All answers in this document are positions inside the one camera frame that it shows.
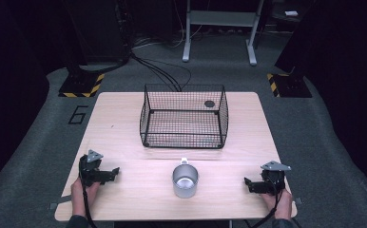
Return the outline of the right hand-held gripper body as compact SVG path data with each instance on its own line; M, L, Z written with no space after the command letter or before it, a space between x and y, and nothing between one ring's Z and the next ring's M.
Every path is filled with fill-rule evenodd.
M263 164L261 169L261 177L264 184L263 192L270 195L277 195L279 191L285 188L285 172L292 170L289 165L281 164L277 161Z

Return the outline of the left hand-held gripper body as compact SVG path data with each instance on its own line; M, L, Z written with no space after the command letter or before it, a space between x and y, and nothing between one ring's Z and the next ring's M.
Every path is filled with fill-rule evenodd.
M79 160L79 177L84 186L91 186L94 182L102 182L99 166L103 155L89 149Z

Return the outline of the person's right hand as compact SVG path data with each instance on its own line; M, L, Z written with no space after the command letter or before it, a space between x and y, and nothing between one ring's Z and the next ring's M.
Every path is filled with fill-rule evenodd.
M291 193L286 189L283 189L276 196L261 194L261 198L265 202L269 211L274 210L275 219L290 220L292 218L293 198Z

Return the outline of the silver metal cup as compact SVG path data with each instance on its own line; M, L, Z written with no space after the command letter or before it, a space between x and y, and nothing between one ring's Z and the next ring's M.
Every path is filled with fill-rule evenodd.
M180 164L172 172L174 193L181 199L189 199L196 194L199 182L199 172L189 163L187 158L181 158Z

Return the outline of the dark curtain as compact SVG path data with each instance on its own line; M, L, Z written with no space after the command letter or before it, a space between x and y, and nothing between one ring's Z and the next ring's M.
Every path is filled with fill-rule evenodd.
M0 172L46 101L52 66L39 0L0 0Z
M338 139L367 178L367 0L317 0L276 67L314 85Z

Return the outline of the black equipment stand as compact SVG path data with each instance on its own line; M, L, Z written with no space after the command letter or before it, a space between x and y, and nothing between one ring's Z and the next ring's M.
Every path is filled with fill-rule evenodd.
M125 65L132 47L126 0L63 0L86 64Z

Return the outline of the black yellow striped base plate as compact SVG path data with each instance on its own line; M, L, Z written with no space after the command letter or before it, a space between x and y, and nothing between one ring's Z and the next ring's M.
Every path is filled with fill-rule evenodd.
M68 76L61 85L58 96L68 98L94 97L104 77L104 74L99 73L83 73L79 77Z
M306 83L288 74L267 74L273 95L277 98L311 98Z

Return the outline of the white desk frame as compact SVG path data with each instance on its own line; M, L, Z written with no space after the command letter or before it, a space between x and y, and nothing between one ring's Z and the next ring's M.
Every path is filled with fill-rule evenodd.
M264 0L258 0L257 9L254 12L237 12L237 11L210 11L210 10L193 10L191 8L191 0L186 0L186 21L185 21L185 42L183 47L182 60L187 63L190 59L191 50L191 26L223 26L223 27L244 27L251 28L251 34L245 41L248 61L252 67L257 65L257 58L254 48L254 40L257 34L261 10Z

